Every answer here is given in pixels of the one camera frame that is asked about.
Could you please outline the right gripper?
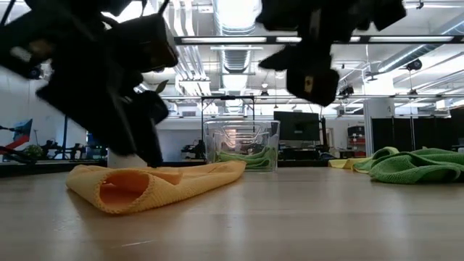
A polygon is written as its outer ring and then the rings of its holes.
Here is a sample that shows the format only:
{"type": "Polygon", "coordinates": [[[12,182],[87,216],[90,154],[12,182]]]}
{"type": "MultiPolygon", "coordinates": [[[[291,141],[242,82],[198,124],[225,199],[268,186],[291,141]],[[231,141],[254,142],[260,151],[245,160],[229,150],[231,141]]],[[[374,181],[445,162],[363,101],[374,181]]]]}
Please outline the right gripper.
{"type": "MultiPolygon", "coordinates": [[[[363,19],[363,0],[261,0],[255,19],[269,31],[296,31],[303,41],[347,43],[363,19]]],[[[330,44],[286,45],[264,58],[266,70],[317,71],[331,66],[330,44]]]]}

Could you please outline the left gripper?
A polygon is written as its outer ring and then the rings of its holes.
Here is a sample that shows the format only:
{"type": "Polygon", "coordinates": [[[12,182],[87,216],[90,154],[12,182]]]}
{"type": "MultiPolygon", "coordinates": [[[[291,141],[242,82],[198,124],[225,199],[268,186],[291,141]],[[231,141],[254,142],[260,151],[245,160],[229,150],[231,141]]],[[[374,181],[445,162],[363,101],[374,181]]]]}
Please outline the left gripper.
{"type": "Polygon", "coordinates": [[[54,73],[37,95],[120,156],[162,163],[156,125],[163,106],[125,104],[144,73],[178,64],[173,35],[160,13],[114,22],[101,43],[69,45],[53,61],[54,73]]]}

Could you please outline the orange microfiber towel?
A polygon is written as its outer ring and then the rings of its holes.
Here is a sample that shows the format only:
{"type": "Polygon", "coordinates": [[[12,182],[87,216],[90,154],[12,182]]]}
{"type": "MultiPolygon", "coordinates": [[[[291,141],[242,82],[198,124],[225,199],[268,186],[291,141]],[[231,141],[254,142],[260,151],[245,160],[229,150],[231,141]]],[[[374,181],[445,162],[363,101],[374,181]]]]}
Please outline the orange microfiber towel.
{"type": "Polygon", "coordinates": [[[142,212],[180,202],[240,179],[243,161],[193,167],[74,167],[66,187],[97,209],[114,215],[142,212]]]}

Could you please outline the green microfiber towel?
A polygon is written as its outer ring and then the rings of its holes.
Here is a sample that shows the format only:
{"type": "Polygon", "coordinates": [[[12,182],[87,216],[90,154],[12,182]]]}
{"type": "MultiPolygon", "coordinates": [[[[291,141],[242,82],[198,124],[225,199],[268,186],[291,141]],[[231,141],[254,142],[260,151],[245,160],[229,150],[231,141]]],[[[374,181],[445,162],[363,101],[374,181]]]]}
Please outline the green microfiber towel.
{"type": "Polygon", "coordinates": [[[382,183],[464,183],[464,154],[436,148],[401,152],[384,147],[353,164],[352,169],[382,183]]]}
{"type": "Polygon", "coordinates": [[[277,151],[274,147],[266,146],[256,154],[231,154],[218,152],[214,157],[215,162],[243,161],[250,170],[272,170],[276,167],[277,151]]]}

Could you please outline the snake plant in white pot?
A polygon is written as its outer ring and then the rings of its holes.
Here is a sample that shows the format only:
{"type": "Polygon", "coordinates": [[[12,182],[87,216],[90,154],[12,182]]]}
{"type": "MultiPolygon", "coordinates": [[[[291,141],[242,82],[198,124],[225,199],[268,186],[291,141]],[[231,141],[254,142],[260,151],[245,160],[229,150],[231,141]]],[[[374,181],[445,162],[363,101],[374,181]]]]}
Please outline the snake plant in white pot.
{"type": "MultiPolygon", "coordinates": [[[[154,90],[158,95],[162,92],[168,80],[158,84],[154,90]]],[[[163,162],[160,149],[160,140],[157,135],[156,123],[148,116],[139,100],[140,93],[128,94],[125,99],[124,113],[127,116],[129,128],[135,141],[136,152],[128,155],[119,155],[109,150],[108,167],[128,168],[128,167],[157,167],[163,162]]]]}

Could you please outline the black monitor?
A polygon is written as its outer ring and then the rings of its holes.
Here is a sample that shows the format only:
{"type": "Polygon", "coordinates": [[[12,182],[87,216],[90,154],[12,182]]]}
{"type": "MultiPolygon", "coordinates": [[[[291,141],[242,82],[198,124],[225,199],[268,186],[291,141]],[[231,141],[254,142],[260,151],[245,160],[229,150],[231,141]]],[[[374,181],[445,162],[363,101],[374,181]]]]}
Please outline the black monitor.
{"type": "Polygon", "coordinates": [[[280,122],[280,139],[284,141],[320,141],[319,114],[306,112],[274,112],[280,122]]]}

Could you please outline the black metal stand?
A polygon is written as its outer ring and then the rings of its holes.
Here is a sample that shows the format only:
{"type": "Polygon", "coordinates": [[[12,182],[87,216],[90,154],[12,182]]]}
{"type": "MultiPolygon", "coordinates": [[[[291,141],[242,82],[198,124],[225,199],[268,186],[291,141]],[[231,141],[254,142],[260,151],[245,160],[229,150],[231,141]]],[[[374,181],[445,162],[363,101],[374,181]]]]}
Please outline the black metal stand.
{"type": "Polygon", "coordinates": [[[201,96],[200,97],[200,110],[201,110],[201,124],[205,122],[205,114],[204,111],[206,108],[208,108],[210,105],[215,103],[216,101],[222,101],[224,103],[226,102],[237,102],[241,101],[241,110],[242,110],[242,118],[247,118],[247,110],[245,107],[248,109],[252,110],[252,119],[255,120],[255,106],[256,106],[256,101],[257,97],[254,95],[251,96],[235,96],[235,95],[222,95],[222,96],[201,96]]]}

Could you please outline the clear plastic bin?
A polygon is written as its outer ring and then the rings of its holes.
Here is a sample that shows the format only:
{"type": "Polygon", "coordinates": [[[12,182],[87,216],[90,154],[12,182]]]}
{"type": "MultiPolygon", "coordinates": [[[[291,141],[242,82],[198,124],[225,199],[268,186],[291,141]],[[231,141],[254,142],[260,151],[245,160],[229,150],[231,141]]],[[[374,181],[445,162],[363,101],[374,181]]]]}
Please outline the clear plastic bin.
{"type": "Polygon", "coordinates": [[[280,122],[278,120],[224,120],[207,121],[203,124],[205,157],[208,163],[216,163],[215,154],[256,154],[266,146],[277,151],[276,166],[272,170],[250,170],[273,172],[278,167],[278,143],[280,122]]]}

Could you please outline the white pillar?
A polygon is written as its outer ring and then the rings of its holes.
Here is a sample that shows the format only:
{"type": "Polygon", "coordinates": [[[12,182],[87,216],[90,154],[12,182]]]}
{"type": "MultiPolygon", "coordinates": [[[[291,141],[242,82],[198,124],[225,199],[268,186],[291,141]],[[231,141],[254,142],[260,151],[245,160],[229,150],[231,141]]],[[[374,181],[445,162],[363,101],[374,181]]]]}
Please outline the white pillar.
{"type": "Polygon", "coordinates": [[[392,117],[395,113],[391,98],[366,99],[363,104],[365,148],[367,156],[379,149],[393,146],[392,117]]]}

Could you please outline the small green shrub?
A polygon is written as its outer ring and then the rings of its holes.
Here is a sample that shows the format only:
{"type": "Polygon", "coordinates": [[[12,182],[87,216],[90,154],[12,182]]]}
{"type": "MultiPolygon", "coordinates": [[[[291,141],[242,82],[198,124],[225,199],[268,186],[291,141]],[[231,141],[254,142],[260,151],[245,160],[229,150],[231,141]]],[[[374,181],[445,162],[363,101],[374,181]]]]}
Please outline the small green shrub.
{"type": "Polygon", "coordinates": [[[25,147],[22,152],[35,159],[41,158],[44,154],[43,149],[39,145],[34,144],[25,147]]]}

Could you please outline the red and blue stand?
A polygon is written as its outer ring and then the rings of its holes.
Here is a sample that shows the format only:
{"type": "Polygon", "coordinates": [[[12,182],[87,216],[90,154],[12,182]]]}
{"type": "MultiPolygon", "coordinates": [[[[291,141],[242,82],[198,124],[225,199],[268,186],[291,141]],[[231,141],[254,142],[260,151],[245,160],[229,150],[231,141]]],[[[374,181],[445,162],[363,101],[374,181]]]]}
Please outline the red and blue stand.
{"type": "Polygon", "coordinates": [[[0,155],[6,156],[8,159],[15,162],[26,165],[34,165],[36,163],[34,158],[23,151],[17,150],[17,147],[29,142],[32,123],[33,120],[30,119],[20,123],[17,127],[9,128],[0,125],[0,131],[10,131],[14,134],[12,143],[7,144],[6,146],[0,146],[0,155]]]}

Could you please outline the black partition screen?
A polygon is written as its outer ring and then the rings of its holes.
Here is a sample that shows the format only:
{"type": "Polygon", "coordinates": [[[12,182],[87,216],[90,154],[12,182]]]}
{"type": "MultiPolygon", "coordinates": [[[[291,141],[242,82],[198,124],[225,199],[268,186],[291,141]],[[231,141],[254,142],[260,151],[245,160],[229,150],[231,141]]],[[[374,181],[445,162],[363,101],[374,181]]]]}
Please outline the black partition screen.
{"type": "Polygon", "coordinates": [[[401,152],[464,147],[464,107],[452,109],[449,117],[393,117],[391,120],[392,147],[401,152]]]}

